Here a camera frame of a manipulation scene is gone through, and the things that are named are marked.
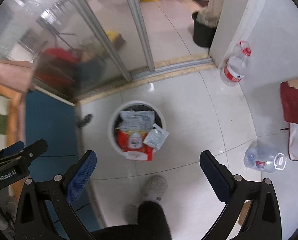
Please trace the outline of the right grey slipper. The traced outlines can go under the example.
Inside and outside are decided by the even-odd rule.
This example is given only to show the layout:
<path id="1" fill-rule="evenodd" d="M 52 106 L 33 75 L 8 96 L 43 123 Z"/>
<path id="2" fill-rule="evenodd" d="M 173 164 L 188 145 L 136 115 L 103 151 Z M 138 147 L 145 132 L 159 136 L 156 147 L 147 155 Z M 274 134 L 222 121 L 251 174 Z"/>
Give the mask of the right grey slipper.
<path id="1" fill-rule="evenodd" d="M 144 202 L 160 203 L 167 190 L 167 181 L 162 176 L 152 176 L 146 183 L 142 199 Z"/>

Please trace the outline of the dark sock on floor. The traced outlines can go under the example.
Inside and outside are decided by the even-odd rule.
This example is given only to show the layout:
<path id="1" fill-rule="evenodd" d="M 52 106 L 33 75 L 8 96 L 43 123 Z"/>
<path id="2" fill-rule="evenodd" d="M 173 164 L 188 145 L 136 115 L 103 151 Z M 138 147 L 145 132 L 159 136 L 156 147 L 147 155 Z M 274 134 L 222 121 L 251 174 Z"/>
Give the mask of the dark sock on floor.
<path id="1" fill-rule="evenodd" d="M 76 125 L 78 128 L 83 128 L 84 126 L 88 125 L 93 118 L 92 114 L 85 115 L 83 118 L 76 119 Z"/>

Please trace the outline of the aluminium sliding door frame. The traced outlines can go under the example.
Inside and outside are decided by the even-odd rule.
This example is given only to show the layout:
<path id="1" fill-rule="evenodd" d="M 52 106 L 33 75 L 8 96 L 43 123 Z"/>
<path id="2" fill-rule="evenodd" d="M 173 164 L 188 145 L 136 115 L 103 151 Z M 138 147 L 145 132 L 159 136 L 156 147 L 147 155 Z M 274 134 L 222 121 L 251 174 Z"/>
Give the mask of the aluminium sliding door frame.
<path id="1" fill-rule="evenodd" d="M 192 12 L 180 1 L 71 2 L 127 82 L 212 61 L 193 42 Z"/>

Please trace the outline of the white foil sachet packet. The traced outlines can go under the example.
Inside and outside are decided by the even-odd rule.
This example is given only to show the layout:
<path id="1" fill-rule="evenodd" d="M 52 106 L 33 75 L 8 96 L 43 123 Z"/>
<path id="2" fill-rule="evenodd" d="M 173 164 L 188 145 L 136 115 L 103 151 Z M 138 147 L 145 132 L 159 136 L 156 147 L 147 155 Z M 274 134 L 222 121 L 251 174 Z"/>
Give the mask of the white foil sachet packet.
<path id="1" fill-rule="evenodd" d="M 155 151 L 158 151 L 164 144 L 169 134 L 170 133 L 168 131 L 161 128 L 157 124 L 154 124 L 152 126 L 152 129 L 149 131 L 149 133 L 146 135 L 145 139 L 143 140 L 143 143 L 153 148 Z"/>

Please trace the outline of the upright clear water bottle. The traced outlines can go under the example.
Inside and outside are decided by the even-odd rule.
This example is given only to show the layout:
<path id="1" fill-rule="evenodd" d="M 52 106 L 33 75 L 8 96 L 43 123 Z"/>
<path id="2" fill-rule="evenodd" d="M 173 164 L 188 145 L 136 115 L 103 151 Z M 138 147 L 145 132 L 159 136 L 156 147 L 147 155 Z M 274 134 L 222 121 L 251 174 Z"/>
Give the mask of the upright clear water bottle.
<path id="1" fill-rule="evenodd" d="M 251 48 L 247 41 L 239 41 L 221 69 L 220 76 L 227 86 L 237 85 L 250 68 Z"/>

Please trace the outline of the lying clear water bottle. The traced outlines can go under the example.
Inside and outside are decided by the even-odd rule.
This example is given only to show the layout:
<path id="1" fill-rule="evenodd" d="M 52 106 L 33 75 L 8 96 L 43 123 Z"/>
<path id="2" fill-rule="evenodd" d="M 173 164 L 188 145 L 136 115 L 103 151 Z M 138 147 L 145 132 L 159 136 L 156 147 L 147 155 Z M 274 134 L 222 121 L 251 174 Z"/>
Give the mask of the lying clear water bottle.
<path id="1" fill-rule="evenodd" d="M 283 153 L 273 148 L 250 147 L 245 152 L 243 162 L 247 168 L 274 173 L 285 169 L 287 158 Z"/>

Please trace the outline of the red stool behind glass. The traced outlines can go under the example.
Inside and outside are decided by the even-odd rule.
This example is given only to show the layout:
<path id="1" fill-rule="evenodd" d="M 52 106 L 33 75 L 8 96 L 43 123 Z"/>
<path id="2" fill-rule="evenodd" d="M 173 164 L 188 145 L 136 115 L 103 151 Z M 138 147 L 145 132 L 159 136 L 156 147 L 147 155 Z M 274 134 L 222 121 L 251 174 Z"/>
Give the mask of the red stool behind glass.
<path id="1" fill-rule="evenodd" d="M 39 55 L 34 76 L 58 92 L 71 97 L 80 60 L 81 53 L 78 50 L 48 48 Z"/>

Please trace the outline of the blue cabinet front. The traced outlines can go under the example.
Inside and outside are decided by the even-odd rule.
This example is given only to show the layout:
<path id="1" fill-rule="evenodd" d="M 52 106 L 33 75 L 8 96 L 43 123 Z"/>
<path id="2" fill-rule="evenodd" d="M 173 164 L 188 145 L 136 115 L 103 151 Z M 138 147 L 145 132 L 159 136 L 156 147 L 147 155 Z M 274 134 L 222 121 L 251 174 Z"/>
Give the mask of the blue cabinet front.
<path id="1" fill-rule="evenodd" d="M 31 145 L 43 139 L 48 145 L 47 151 L 29 167 L 35 182 L 50 181 L 56 175 L 64 175 L 79 161 L 75 128 L 73 106 L 38 90 L 27 94 L 26 143 Z"/>

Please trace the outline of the red bag on floor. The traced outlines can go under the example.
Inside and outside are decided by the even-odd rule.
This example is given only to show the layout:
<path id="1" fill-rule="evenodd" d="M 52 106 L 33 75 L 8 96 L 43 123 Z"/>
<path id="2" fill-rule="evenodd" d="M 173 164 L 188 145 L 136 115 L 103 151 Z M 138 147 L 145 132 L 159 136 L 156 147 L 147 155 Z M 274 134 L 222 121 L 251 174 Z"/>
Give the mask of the red bag on floor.
<path id="1" fill-rule="evenodd" d="M 298 79 L 281 83 L 280 97 L 284 120 L 298 124 Z"/>

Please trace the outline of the white round trash bin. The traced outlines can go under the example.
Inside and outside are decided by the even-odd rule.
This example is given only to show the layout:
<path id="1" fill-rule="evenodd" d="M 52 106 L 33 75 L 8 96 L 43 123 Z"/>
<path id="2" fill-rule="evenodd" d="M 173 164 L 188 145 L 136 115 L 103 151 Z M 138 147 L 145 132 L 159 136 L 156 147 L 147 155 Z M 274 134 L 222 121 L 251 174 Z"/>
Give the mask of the white round trash bin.
<path id="1" fill-rule="evenodd" d="M 109 142 L 128 160 L 150 161 L 157 150 L 144 143 L 153 129 L 166 129 L 159 109 L 145 101 L 129 101 L 118 107 L 108 125 Z"/>

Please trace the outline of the clear red plastic snack wrapper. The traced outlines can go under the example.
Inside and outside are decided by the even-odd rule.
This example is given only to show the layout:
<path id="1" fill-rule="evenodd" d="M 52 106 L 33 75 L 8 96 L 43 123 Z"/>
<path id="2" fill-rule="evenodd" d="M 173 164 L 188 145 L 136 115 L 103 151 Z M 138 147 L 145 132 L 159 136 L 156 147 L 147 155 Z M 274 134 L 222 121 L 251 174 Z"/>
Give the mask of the clear red plastic snack wrapper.
<path id="1" fill-rule="evenodd" d="M 127 160 L 151 161 L 153 148 L 143 140 L 155 122 L 154 111 L 121 111 L 116 141 Z"/>

